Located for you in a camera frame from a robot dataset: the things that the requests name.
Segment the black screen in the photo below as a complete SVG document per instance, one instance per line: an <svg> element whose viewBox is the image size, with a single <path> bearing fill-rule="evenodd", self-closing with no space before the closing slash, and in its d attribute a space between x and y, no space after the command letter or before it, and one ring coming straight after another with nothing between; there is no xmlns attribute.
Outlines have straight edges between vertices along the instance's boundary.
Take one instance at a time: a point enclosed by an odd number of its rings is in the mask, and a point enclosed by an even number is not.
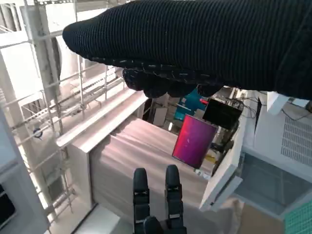
<svg viewBox="0 0 312 234"><path fill-rule="evenodd" d="M224 104L215 99L210 99L205 110L203 119L225 129L232 129L237 123L242 110Z"/></svg>
<svg viewBox="0 0 312 234"><path fill-rule="evenodd" d="M7 221L14 213L15 207L0 185L0 230L7 224Z"/></svg>

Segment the black monitor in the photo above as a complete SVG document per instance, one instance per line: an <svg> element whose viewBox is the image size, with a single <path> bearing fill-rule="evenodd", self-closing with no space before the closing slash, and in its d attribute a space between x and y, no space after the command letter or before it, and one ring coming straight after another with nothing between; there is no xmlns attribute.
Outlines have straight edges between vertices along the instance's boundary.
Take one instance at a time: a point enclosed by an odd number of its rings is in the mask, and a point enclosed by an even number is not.
<svg viewBox="0 0 312 234"><path fill-rule="evenodd" d="M242 110L227 105L215 99L209 99L203 119L227 130L237 123Z"/></svg>

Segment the door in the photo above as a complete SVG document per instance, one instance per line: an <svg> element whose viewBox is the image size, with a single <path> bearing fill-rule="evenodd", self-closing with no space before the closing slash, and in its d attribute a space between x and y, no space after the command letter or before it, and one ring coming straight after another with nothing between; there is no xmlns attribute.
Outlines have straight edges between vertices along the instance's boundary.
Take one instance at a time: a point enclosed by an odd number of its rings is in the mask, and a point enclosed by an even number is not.
<svg viewBox="0 0 312 234"><path fill-rule="evenodd" d="M245 105L250 105L250 100L245 100ZM232 149L224 156L219 168L215 174L209 180L205 193L203 195L200 210L217 210L221 205L221 200L226 200L233 191L241 183L241 179L235 178L234 173L237 170L241 158L241 150L245 135L245 129L247 124L247 117L249 116L249 109L244 108L241 117L239 118L239 127L234 134L232 140L234 145Z"/></svg>

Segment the monitor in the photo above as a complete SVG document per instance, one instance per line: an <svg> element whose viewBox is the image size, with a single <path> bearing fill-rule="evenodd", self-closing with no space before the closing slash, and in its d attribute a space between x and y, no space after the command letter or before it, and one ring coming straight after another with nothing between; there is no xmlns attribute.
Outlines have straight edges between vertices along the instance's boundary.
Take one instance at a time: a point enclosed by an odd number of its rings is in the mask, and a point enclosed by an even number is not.
<svg viewBox="0 0 312 234"><path fill-rule="evenodd" d="M206 106L203 119L230 130L235 126L241 114L242 110L211 98Z"/></svg>
<svg viewBox="0 0 312 234"><path fill-rule="evenodd" d="M217 127L186 115L172 156L199 169L216 132Z"/></svg>

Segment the ventilation grille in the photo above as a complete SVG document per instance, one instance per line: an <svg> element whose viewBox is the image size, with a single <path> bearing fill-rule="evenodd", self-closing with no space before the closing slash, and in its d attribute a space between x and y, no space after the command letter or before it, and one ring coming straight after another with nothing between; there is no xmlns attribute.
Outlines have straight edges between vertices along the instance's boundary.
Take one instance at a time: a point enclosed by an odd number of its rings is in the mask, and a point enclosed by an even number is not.
<svg viewBox="0 0 312 234"><path fill-rule="evenodd" d="M312 127L286 117L281 154L312 167Z"/></svg>

